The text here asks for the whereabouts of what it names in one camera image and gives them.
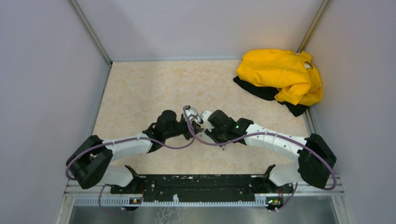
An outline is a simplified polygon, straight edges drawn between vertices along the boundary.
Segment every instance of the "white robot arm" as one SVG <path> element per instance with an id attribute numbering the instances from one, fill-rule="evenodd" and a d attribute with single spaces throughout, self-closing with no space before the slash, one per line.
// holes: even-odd
<path id="1" fill-rule="evenodd" d="M 135 154 L 151 153 L 162 147 L 168 138 L 183 135 L 189 140 L 197 133 L 209 137 L 214 142 L 211 145 L 238 142 L 262 147 L 293 160 L 290 164 L 268 168 L 264 176 L 274 188 L 301 181 L 318 188 L 326 185 L 330 171 L 304 146 L 319 154 L 331 168 L 336 162 L 336 157 L 319 135 L 312 134 L 309 138 L 290 136 L 264 128 L 248 119 L 234 121 L 221 110 L 204 111 L 199 115 L 193 107 L 188 106 L 179 122 L 176 113 L 167 110 L 147 130 L 127 139 L 102 140 L 96 135 L 89 137 L 67 161 L 66 175 L 69 175 L 70 170 L 83 189 L 98 183 L 123 188 L 131 185 L 138 175 L 128 166 L 117 167 L 110 165 L 110 162 Z M 93 146 L 100 147 L 84 154 Z"/>

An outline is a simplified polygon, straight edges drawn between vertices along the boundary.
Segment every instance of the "white wall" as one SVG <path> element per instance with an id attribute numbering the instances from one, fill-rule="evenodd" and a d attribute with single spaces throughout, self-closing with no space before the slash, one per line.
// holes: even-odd
<path id="1" fill-rule="evenodd" d="M 113 61 L 297 50 L 322 0 L 78 0 Z"/>
<path id="2" fill-rule="evenodd" d="M 0 1 L 0 223 L 55 221 L 106 70 L 66 0 Z"/>
<path id="3" fill-rule="evenodd" d="M 335 0 L 307 47 L 322 76 L 318 128 L 357 223 L 396 219 L 394 0 Z"/>

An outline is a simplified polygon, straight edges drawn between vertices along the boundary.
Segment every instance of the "shiny metal floor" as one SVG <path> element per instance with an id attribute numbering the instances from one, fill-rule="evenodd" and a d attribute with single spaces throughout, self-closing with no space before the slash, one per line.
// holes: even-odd
<path id="1" fill-rule="evenodd" d="M 119 211 L 119 208 L 106 208 Z M 119 216 L 99 207 L 74 207 L 70 224 L 337 224 L 330 196 L 296 196 L 279 213 L 264 208 L 144 207 Z"/>

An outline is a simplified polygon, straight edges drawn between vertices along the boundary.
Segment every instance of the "yellow cloth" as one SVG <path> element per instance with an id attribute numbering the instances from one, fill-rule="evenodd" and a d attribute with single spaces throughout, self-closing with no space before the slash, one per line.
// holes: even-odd
<path id="1" fill-rule="evenodd" d="M 247 52 L 237 73 L 240 79 L 259 87 L 276 87 L 275 99 L 311 106 L 322 99 L 322 81 L 312 56 L 305 51 L 258 49 Z"/>

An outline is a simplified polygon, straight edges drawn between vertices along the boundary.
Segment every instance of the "black cloth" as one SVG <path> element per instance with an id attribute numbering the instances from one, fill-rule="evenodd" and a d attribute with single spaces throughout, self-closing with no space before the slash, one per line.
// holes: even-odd
<path id="1" fill-rule="evenodd" d="M 250 82 L 241 80 L 239 76 L 235 77 L 233 80 L 236 84 L 238 84 L 238 86 L 240 86 L 244 90 L 264 100 L 268 100 L 268 101 L 275 100 L 275 95 L 279 93 L 279 90 L 275 87 L 258 87 L 251 84 Z M 308 106 L 302 104 L 293 105 L 286 101 L 284 102 L 278 101 L 278 103 L 282 105 L 286 105 L 286 107 L 295 117 L 298 117 L 301 114 L 303 114 L 308 108 Z"/>

